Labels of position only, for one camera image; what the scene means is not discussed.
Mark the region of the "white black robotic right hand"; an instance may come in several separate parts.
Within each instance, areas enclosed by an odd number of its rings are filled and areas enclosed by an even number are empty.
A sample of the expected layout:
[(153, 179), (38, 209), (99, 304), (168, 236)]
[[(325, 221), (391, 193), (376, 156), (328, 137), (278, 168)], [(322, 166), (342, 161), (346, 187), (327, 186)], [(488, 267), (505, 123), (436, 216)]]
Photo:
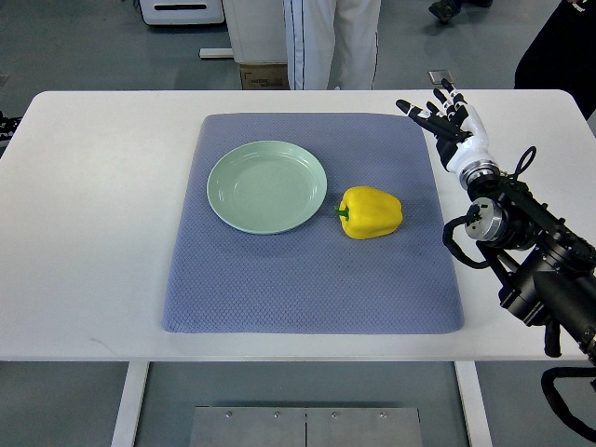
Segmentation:
[(446, 78), (441, 80), (441, 88), (433, 89), (433, 94), (440, 106), (428, 102), (423, 109), (403, 99), (397, 100), (396, 106), (434, 135), (440, 163), (461, 181), (475, 170), (497, 173), (498, 167), (489, 152), (488, 134), (475, 108)]

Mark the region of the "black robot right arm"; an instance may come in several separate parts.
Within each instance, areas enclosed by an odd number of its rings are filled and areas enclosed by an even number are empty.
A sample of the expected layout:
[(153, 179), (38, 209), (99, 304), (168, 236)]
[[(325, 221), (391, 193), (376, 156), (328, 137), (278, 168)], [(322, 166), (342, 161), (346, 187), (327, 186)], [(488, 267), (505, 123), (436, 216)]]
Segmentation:
[(471, 205), (444, 225), (443, 243), (460, 263), (494, 272), (500, 305), (525, 325), (544, 327), (548, 357), (561, 356), (567, 332), (594, 361), (595, 249), (520, 181), (535, 154), (527, 149), (511, 174), (489, 161), (465, 170)]

